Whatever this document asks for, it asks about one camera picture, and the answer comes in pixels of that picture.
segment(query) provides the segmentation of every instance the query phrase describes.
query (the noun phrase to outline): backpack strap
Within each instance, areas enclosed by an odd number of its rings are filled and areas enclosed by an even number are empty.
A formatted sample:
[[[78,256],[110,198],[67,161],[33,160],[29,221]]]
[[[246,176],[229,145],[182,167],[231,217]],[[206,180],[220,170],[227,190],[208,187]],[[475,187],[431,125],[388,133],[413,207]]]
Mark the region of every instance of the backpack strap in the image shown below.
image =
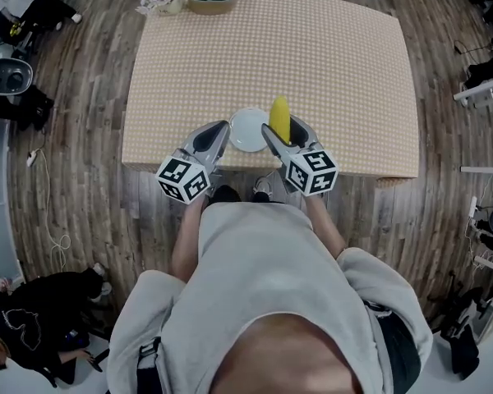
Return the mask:
[[[384,306],[364,301],[371,319],[386,394],[405,394],[422,371],[412,335],[403,320]]]
[[[163,386],[155,361],[161,337],[154,337],[139,349],[137,363],[137,394],[163,394]]]

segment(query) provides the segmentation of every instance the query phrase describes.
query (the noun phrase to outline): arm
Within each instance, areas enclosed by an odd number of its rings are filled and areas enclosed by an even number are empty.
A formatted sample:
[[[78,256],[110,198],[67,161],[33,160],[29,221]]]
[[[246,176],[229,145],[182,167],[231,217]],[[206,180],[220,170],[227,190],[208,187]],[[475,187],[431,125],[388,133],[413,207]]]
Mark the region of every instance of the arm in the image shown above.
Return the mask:
[[[14,17],[5,7],[0,11],[0,13],[2,13],[7,18],[7,20],[12,23],[19,21],[19,19],[17,17]]]
[[[0,292],[5,293],[7,295],[7,293],[9,292],[9,290],[11,288],[11,284],[12,284],[11,279],[8,279],[6,277],[1,277],[0,278]]]
[[[172,276],[188,282],[197,267],[200,216],[205,196],[197,198],[187,206],[172,253]]]
[[[317,195],[304,197],[306,214],[312,222],[312,229],[330,254],[337,259],[347,244],[333,224],[323,200]]]
[[[77,349],[77,350],[72,350],[72,351],[60,351],[58,352],[58,358],[60,359],[61,364],[65,364],[66,362],[69,362],[70,360],[74,359],[79,359],[83,358],[86,359],[88,362],[93,362],[93,356],[89,351],[86,349]]]
[[[175,277],[156,270],[148,270],[139,276],[109,339],[106,374],[111,393],[137,393],[139,349],[160,336],[184,286]]]
[[[433,335],[409,283],[383,261],[359,248],[346,249],[338,258],[338,266],[360,298],[390,309],[402,319],[423,366],[431,353]]]

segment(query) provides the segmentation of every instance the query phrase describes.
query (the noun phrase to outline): flower vase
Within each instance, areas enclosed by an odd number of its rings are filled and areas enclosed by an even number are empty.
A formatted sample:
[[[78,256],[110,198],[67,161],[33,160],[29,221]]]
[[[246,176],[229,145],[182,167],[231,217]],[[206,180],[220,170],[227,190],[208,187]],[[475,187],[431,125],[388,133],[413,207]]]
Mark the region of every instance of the flower vase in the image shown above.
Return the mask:
[[[170,3],[165,4],[164,6],[157,6],[154,9],[154,12],[161,15],[177,15],[183,6],[184,0],[172,0]]]

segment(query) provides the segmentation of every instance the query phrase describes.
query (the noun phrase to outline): gray hoodie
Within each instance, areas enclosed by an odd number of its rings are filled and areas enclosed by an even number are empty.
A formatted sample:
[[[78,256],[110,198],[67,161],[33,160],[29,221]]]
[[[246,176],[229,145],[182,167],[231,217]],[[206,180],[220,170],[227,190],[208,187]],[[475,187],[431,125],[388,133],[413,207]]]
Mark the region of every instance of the gray hoodie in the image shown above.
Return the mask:
[[[358,248],[334,260],[297,208],[214,204],[201,218],[199,256],[186,285],[158,271],[139,277],[110,341],[112,394],[136,392],[139,348],[156,336],[162,338],[156,364],[164,392],[207,393],[242,332],[260,317],[281,313],[299,315],[330,336],[363,392],[392,392],[364,300],[402,319],[422,366],[431,352],[431,330],[408,283]]]

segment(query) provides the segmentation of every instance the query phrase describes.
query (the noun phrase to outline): checkered tablecloth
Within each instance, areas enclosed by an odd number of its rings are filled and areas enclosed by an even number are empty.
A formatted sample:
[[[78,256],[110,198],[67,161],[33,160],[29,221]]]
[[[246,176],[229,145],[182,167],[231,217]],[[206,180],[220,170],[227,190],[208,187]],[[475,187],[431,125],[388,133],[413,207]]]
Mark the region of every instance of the checkered tablecloth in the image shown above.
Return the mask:
[[[278,95],[342,173],[415,177],[417,107],[397,19],[340,0],[239,0],[221,16],[150,16],[128,97],[122,162],[155,172],[199,126]],[[221,167],[279,166],[228,145]]]

